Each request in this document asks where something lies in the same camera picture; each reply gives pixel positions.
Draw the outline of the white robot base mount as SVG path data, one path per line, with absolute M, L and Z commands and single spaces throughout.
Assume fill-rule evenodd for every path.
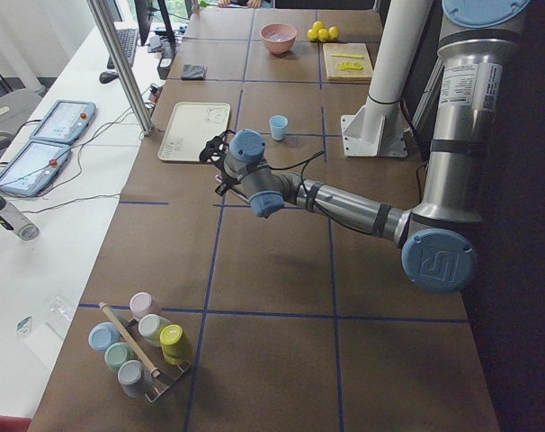
M 432 0 L 393 0 L 385 21 L 365 104 L 341 117 L 347 157 L 404 158 L 400 100 Z

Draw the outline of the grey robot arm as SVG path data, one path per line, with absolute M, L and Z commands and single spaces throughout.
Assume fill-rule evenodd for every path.
M 517 51 L 528 3 L 445 1 L 438 44 L 440 96 L 424 190 L 402 209 L 385 194 L 403 193 L 407 174 L 371 165 L 375 199 L 307 179 L 267 162 L 264 138 L 254 130 L 224 131 L 206 143 L 203 163 L 218 169 L 217 193 L 232 193 L 259 217 L 286 204 L 399 248 L 407 278 L 435 293 L 456 292 L 478 269 L 473 244 L 481 222 L 476 208 L 487 138 L 496 116 L 504 64 Z

